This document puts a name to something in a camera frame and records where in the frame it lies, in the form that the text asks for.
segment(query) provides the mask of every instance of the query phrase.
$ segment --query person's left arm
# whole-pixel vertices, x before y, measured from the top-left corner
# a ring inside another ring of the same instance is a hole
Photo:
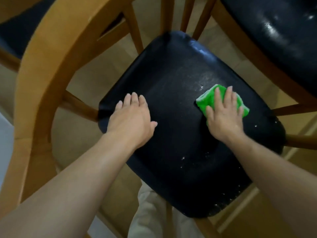
[[[127,94],[97,144],[0,220],[0,237],[83,237],[120,169],[156,125],[145,98]]]

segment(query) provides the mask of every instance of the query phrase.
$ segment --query person's right arm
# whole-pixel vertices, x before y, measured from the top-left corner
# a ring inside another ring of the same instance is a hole
[[[215,110],[206,109],[211,134],[235,154],[299,237],[317,237],[317,177],[256,143],[243,132],[242,109],[227,89],[224,102],[215,91]]]

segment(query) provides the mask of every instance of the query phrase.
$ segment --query green cloth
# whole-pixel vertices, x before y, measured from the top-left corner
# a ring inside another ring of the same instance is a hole
[[[196,99],[196,104],[200,108],[200,110],[203,112],[205,117],[206,117],[207,106],[210,106],[213,108],[213,110],[215,110],[214,95],[215,95],[216,87],[219,87],[221,99],[222,101],[224,101],[224,95],[226,93],[227,88],[219,84],[214,85],[211,89],[207,90],[204,94],[200,95],[200,97]],[[239,94],[237,94],[237,109],[240,106],[242,106],[244,109],[244,113],[242,117],[247,116],[250,110],[243,104],[242,98],[239,96]]]

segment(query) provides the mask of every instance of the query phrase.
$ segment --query forearm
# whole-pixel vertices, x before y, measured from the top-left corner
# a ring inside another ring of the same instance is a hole
[[[0,237],[82,237],[133,152],[112,134],[0,221]]]
[[[296,234],[317,237],[317,177],[245,135],[231,136],[226,145]]]

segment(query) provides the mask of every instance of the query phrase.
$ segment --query chair seat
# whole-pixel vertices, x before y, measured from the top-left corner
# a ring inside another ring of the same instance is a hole
[[[285,130],[259,95],[208,49],[183,32],[153,40],[99,104],[99,128],[107,130],[119,100],[143,94],[153,138],[128,160],[128,166],[153,190],[189,217],[218,213],[251,183],[233,153],[209,133],[195,100],[214,84],[233,85],[250,113],[245,133],[276,153]]]
[[[221,0],[254,43],[317,97],[317,0]]]
[[[0,47],[15,57],[22,59],[35,29],[54,1],[41,0],[20,15],[0,24]],[[123,14],[120,13],[102,34],[115,27],[121,22],[122,18]]]

